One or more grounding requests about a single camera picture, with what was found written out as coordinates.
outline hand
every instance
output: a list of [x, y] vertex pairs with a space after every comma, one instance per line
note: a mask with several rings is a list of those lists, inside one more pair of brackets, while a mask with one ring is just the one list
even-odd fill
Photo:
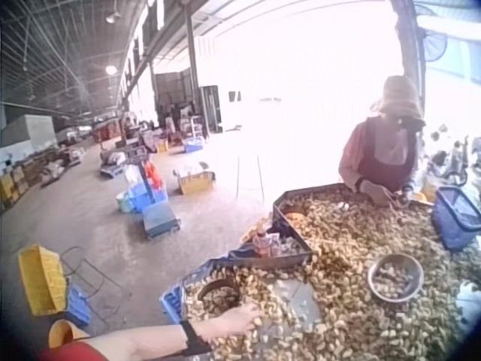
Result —
[[231, 308], [216, 319], [220, 335], [217, 337], [229, 337], [230, 335], [243, 335], [249, 331], [252, 322], [260, 317], [260, 312], [252, 303], [240, 307]]
[[374, 184], [369, 180], [364, 180], [359, 189], [361, 192], [370, 196], [375, 205], [388, 207], [394, 203], [394, 195], [385, 187]]
[[398, 198], [399, 206], [402, 208], [408, 207], [413, 199], [413, 190], [411, 188], [404, 188], [401, 196]]

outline worker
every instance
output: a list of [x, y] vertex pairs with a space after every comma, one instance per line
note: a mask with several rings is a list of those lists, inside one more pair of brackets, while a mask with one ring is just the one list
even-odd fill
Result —
[[167, 113], [165, 115], [165, 127], [167, 128], [169, 135], [175, 133], [174, 119], [172, 118], [170, 113]]
[[172, 119], [174, 120], [175, 129], [177, 130], [177, 132], [179, 132], [181, 115], [180, 115], [180, 108], [177, 103], [175, 103], [173, 108], [171, 109], [171, 114], [172, 114]]
[[42, 361], [138, 361], [174, 355], [187, 349], [188, 342], [209, 342], [213, 338], [243, 335], [259, 317], [253, 304], [226, 311], [222, 316], [191, 322], [194, 335], [188, 336], [189, 327], [181, 325], [138, 327], [115, 331], [106, 335], [85, 338], [64, 346], [47, 350]]
[[413, 83], [405, 76], [388, 77], [377, 115], [358, 124], [344, 148], [339, 164], [343, 181], [376, 205], [394, 204], [397, 191], [408, 203], [419, 161], [417, 133], [424, 125]]

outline black wristband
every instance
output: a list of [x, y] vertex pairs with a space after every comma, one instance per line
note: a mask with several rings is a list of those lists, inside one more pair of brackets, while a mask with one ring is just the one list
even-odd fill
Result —
[[187, 349], [182, 351], [183, 356], [201, 355], [212, 351], [212, 348], [195, 333], [188, 320], [181, 320], [180, 325], [187, 336]]
[[355, 182], [354, 187], [355, 187], [355, 191], [356, 191], [357, 193], [360, 193], [360, 192], [361, 192], [361, 184], [362, 184], [362, 182], [364, 181], [364, 179], [365, 179], [365, 178], [361, 176], [361, 177], [359, 177], [358, 180]]

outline dark apron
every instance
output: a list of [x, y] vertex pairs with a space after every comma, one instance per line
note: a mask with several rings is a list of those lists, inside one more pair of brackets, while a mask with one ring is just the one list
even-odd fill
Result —
[[401, 165], [385, 164], [374, 156], [377, 120], [377, 117], [366, 119], [364, 156], [359, 163], [358, 172], [371, 182], [384, 186], [391, 192], [396, 192], [401, 189], [403, 183], [413, 171], [416, 158], [416, 133], [407, 132], [406, 162]]

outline red object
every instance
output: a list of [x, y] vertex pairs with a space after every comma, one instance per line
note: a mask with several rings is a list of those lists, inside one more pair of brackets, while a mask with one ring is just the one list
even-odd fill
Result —
[[359, 174], [375, 184], [385, 186], [391, 192], [398, 191], [413, 170], [416, 158], [416, 133], [407, 133], [406, 162], [401, 165], [390, 165], [380, 162], [374, 155], [376, 144], [377, 118], [366, 120], [366, 139], [364, 156], [359, 163]]
[[144, 164], [145, 175], [147, 178], [152, 180], [153, 188], [156, 190], [160, 190], [162, 188], [162, 179], [160, 178], [159, 173], [157, 172], [156, 167], [151, 162], [145, 162]]
[[70, 342], [60, 347], [45, 350], [41, 361], [108, 361], [95, 348], [84, 342]]

